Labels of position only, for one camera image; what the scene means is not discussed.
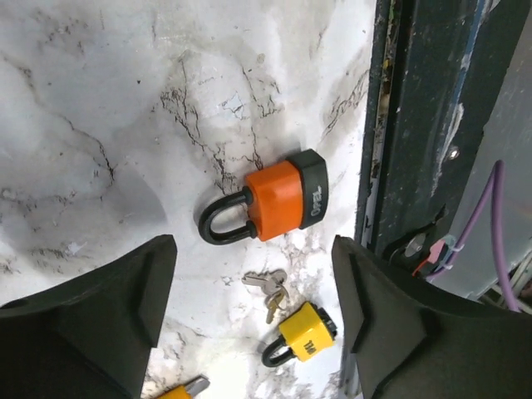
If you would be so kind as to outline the yellow padlock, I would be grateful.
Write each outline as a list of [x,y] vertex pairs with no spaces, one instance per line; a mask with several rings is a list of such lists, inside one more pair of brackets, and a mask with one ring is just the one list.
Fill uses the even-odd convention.
[[306,362],[335,343],[337,326],[324,308],[305,302],[278,326],[278,337],[262,352],[262,364],[279,367],[292,359]]

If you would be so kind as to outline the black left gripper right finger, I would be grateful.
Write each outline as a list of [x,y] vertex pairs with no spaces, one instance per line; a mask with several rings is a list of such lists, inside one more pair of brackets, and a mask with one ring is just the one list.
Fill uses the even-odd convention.
[[528,398],[531,317],[476,303],[332,245],[343,320],[340,390],[366,398]]

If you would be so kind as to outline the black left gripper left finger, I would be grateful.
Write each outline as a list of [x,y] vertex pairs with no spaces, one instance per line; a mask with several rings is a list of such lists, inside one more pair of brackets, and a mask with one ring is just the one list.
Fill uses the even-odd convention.
[[138,398],[177,258],[169,234],[1,307],[3,398]]

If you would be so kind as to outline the silver padlock keys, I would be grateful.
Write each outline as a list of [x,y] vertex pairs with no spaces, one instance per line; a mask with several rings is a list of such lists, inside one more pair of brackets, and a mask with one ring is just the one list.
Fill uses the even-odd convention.
[[258,287],[266,296],[267,324],[273,322],[275,313],[283,310],[283,303],[289,299],[288,290],[284,287],[287,279],[288,275],[282,269],[264,273],[248,272],[241,278],[244,285]]

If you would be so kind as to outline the orange padlock with keys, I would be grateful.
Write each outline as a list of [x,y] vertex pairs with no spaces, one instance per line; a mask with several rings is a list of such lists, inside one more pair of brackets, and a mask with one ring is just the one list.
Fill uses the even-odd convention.
[[[294,229],[321,222],[328,208],[327,163],[309,149],[249,174],[241,191],[207,206],[199,217],[198,231],[209,244],[226,245],[251,238],[268,241]],[[244,226],[216,232],[212,223],[219,214],[236,206],[247,206]]]

